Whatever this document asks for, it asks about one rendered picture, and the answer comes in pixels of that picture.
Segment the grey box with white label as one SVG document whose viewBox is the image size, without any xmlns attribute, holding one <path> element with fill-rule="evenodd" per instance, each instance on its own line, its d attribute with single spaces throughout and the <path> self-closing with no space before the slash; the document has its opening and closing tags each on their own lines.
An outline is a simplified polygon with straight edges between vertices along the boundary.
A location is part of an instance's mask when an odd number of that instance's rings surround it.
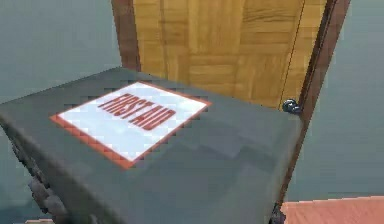
<svg viewBox="0 0 384 224">
<path fill-rule="evenodd" d="M 301 119 L 122 67 L 0 104 L 54 224 L 283 224 Z"/>
</svg>

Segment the wooden room door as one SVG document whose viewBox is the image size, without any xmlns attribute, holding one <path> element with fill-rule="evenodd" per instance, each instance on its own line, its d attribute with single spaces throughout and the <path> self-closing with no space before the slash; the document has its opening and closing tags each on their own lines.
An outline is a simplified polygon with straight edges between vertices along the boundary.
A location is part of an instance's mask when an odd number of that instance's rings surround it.
<svg viewBox="0 0 384 224">
<path fill-rule="evenodd" d="M 124 67 L 309 122 L 351 0 L 111 0 Z"/>
</svg>

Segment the black round door knob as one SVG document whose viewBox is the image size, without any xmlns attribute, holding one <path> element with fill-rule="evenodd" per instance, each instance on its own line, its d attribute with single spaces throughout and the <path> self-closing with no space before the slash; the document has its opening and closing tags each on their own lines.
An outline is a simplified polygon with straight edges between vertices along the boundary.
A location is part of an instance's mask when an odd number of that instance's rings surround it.
<svg viewBox="0 0 384 224">
<path fill-rule="evenodd" d="M 290 114 L 300 114 L 302 109 L 295 99 L 287 99 L 282 104 L 282 110 Z"/>
</svg>

